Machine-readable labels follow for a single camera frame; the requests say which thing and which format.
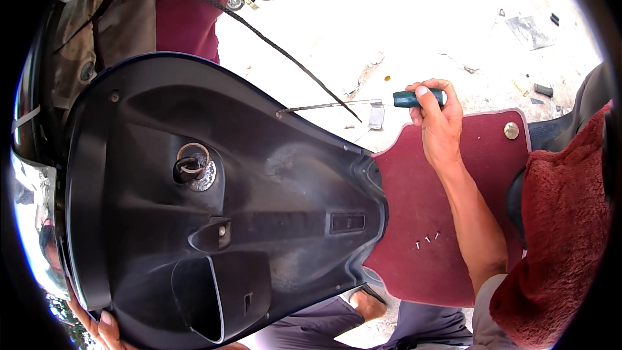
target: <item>ground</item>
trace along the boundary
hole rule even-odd
[[[528,122],[544,121],[571,110],[581,82],[602,61],[574,0],[274,0],[257,4],[259,10],[245,6],[238,14],[344,100],[390,102],[391,94],[406,85],[438,77],[454,83],[465,113],[518,107]],[[559,26],[548,20],[551,12],[560,18]],[[506,24],[507,19],[532,15],[555,41],[552,46],[527,51]],[[216,35],[221,65],[284,105],[332,101],[296,65],[232,18],[223,15],[218,20]],[[477,70],[471,74],[465,66]],[[534,83],[552,87],[554,97],[535,94]],[[532,97],[544,103],[532,104]],[[407,109],[387,106],[383,128],[369,130],[369,105],[356,105],[353,110],[364,123],[340,107],[300,115],[374,152],[392,144],[409,121]],[[340,340],[360,347],[383,343],[393,331],[396,305],[392,300],[384,318]],[[252,338],[248,343],[252,348]]]

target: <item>screwdriver handle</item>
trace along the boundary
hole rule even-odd
[[[439,107],[447,103],[447,93],[444,90],[431,88],[432,95],[439,101]],[[396,107],[421,107],[415,92],[412,90],[401,90],[393,93],[393,105]]]

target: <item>gray sleeve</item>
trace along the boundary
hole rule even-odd
[[[494,275],[481,286],[475,298],[473,310],[473,346],[472,350],[520,349],[511,341],[503,330],[493,322],[488,312],[490,299],[507,274]]]

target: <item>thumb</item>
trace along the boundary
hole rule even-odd
[[[415,95],[419,104],[425,111],[425,117],[432,118],[436,121],[439,118],[443,118],[443,113],[440,111],[439,101],[432,94],[430,89],[426,86],[419,86],[415,89]]]
[[[97,329],[99,331],[99,336],[104,340],[106,346],[108,346],[110,350],[124,349],[119,340],[119,325],[110,312],[101,312]]]

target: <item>forearm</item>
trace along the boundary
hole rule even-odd
[[[487,279],[508,271],[505,237],[462,162],[439,173],[439,178],[454,216],[460,253],[477,294]]]

